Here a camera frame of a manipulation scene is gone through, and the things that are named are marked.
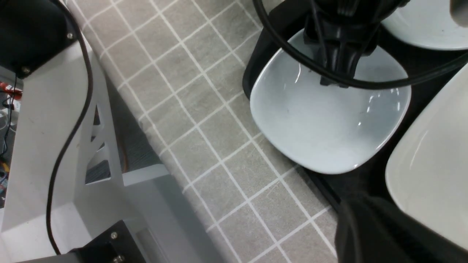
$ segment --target black cable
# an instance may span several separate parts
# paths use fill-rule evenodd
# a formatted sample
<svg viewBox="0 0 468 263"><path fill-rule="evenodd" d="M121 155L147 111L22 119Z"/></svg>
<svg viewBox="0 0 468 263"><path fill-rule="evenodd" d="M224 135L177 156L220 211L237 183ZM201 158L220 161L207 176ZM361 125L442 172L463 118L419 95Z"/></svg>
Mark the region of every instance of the black cable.
<svg viewBox="0 0 468 263"><path fill-rule="evenodd" d="M2 104L7 100L10 100L11 103L8 107L8 128L5 131L5 136L3 137L3 149L2 149L2 152L0 153L0 157L2 157L8 151L7 138L8 138L8 132L10 131L10 128L11 128L11 114L13 110L13 102L15 101L15 91L16 91L17 82L18 82L18 77L15 74L15 84L13 85L13 93L11 94L10 98L6 98L4 101L2 101Z"/></svg>
<svg viewBox="0 0 468 263"><path fill-rule="evenodd" d="M452 72L456 69L459 69L466 65L468 62L468 52L461 55L459 58L456 58L448 63L445 63L439 67L426 71L424 73L420 73L414 75L412 77L400 80L392 80L392 81L384 81L384 82L371 82L371 81L363 81L363 80L356 80L350 78L344 74L333 72L318 62L313 61L309 57L302 54L296 48L294 48L291 44L289 44L283 37L276 32L273 28L273 25L270 23L270 19L268 18L268 14L266 13L265 7L263 6L262 0L253 0L255 10L262 22L266 31L271 35L271 38L275 44L281 47L288 55L290 55L293 59L298 61L299 63L303 64L304 66L308 67L309 69L315 71L316 73L322 75L323 77L330 79L338 84L355 87L355 88L362 88L362 89L387 89L387 88L399 88L409 85L419 84L433 78L439 77L441 75L447 74Z"/></svg>
<svg viewBox="0 0 468 263"><path fill-rule="evenodd" d="M70 132L70 135L66 139L65 144L60 150L57 160L55 161L54 168L52 170L51 180L49 182L49 191L47 193L47 207L45 210L45 224L47 227L47 235L49 236L49 241L51 242L51 245L55 253L57 255L60 255L60 250L58 249L57 244L54 240L54 237L52 235L52 228L51 228L52 195L54 192L55 179L57 178L57 171L59 169L63 156L65 155L67 148L70 146L70 143L72 142L73 137L75 136L77 130L81 126L81 123L83 122L86 112L89 109L89 105L91 103L91 95L93 94L93 72L91 69L91 61L89 60L88 50L86 49L85 40L83 38L83 35L81 35L81 31L80 31L80 27L78 26L78 23L73 18L72 14L68 11L68 9L60 2L60 0L52 0L52 2L58 8L61 9L65 17L67 17L70 23L72 24L72 27L74 31L76 32L76 35L77 35L76 37L78 39L78 42L80 43L81 52L83 53L83 59L85 61L86 71L88 73L88 93L86 94L86 99L83 105L83 109L81 110L80 116L78 117L78 120L76 121L75 126Z"/></svg>

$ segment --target white plate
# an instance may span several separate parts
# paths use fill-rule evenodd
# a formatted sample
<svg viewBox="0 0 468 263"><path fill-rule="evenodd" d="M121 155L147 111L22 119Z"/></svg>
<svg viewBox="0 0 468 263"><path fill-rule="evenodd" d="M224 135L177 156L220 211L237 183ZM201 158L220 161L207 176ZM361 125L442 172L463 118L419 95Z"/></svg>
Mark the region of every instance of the white plate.
<svg viewBox="0 0 468 263"><path fill-rule="evenodd" d="M450 16L450 0L411 0L382 24L408 44L435 50L468 49L468 28Z"/></svg>
<svg viewBox="0 0 468 263"><path fill-rule="evenodd" d="M386 182L402 211L468 249L468 66L405 133Z"/></svg>
<svg viewBox="0 0 468 263"><path fill-rule="evenodd" d="M312 56L302 31L290 42ZM380 47L361 58L356 69L360 80L405 77L401 65ZM291 160L324 174L345 173L385 145L406 112L411 89L368 91L319 82L318 74L279 50L255 82L252 116L265 137Z"/></svg>

